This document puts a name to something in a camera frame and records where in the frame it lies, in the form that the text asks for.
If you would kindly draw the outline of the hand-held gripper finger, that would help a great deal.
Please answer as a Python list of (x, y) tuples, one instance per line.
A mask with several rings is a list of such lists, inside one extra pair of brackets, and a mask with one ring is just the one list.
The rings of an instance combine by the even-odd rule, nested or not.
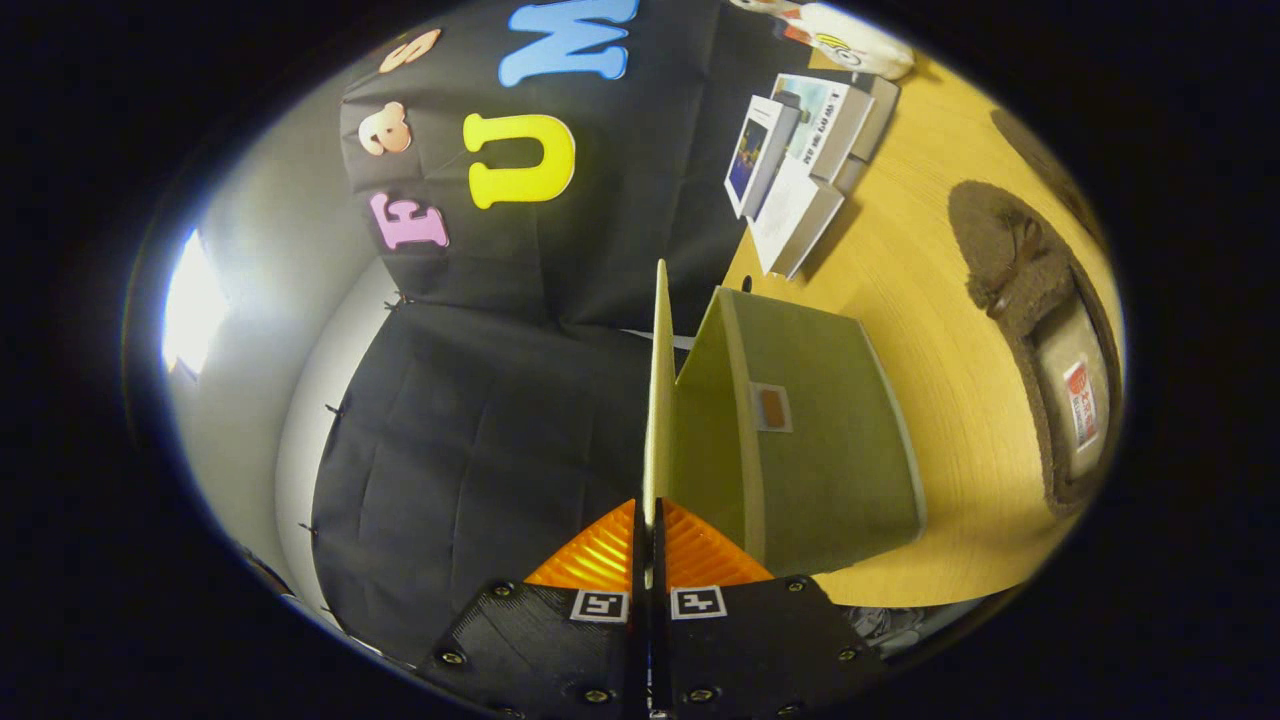
[(773, 575), (695, 512), (659, 502), (654, 701), (673, 719), (814, 719), (888, 664), (819, 583)]
[(627, 500), (524, 579), (483, 583), (419, 678), (488, 719), (626, 719), (644, 696), (641, 525)]

